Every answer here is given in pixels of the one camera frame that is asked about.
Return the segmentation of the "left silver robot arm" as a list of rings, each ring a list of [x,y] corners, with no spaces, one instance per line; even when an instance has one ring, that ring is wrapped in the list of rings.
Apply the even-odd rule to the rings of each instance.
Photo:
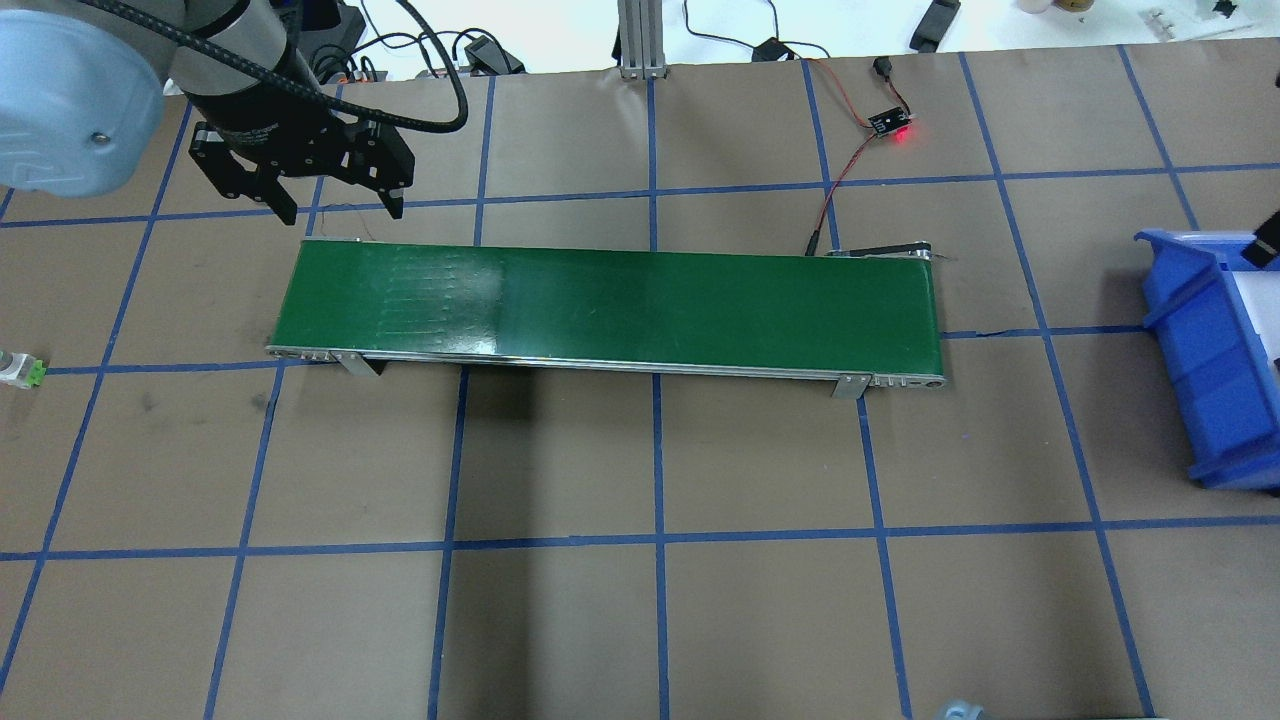
[[[3,184],[64,199],[134,174],[175,83],[188,154],[215,190],[293,224],[283,179],[329,176],[398,219],[415,158],[370,109],[337,106],[268,1],[5,1]]]

